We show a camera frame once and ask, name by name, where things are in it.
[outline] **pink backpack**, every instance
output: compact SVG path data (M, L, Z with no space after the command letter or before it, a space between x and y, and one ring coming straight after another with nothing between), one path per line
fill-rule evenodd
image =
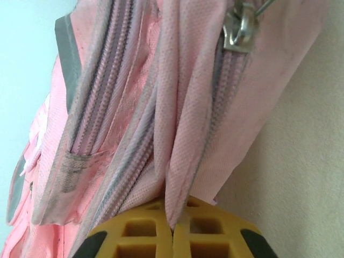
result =
M189 194L212 203L327 1L263 4L79 0L57 20L51 92L13 175L2 258L72 257L92 228L161 194L171 228Z

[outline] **zipper pull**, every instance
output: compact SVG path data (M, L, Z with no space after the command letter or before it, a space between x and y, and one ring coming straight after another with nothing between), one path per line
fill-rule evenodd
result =
M254 39L258 30L258 16L275 0L267 0L257 11L253 4L235 0L234 6L227 10L225 16L224 49L241 53L249 53L254 47Z

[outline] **light blue wall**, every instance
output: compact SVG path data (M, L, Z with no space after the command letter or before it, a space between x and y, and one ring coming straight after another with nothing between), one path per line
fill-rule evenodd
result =
M0 0L0 249L11 228L5 224L13 170L28 131L49 92L57 55L55 20L76 0Z

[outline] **black plastic part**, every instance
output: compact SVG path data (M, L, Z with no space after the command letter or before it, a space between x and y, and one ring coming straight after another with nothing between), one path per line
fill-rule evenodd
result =
M262 235L251 230L241 230L240 232L254 258L278 258Z
M108 233L98 232L82 243L73 258L95 258Z

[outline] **gray reflective strip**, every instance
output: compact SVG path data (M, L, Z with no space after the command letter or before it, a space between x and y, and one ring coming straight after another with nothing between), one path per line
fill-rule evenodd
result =
M55 35L63 78L67 89L67 112L69 112L75 96L77 80L81 74L81 61L70 15L66 15L56 21Z
M15 174L13 175L14 176L13 188L12 188L12 192L10 193L12 198L10 199L10 205L7 210L7 218L6 218L8 223L13 219L16 209L18 207L18 204L20 202L20 198L22 197L25 175L20 176L20 173L23 172L24 165L25 165L25 159L23 156L21 156L18 162L18 165L16 167Z

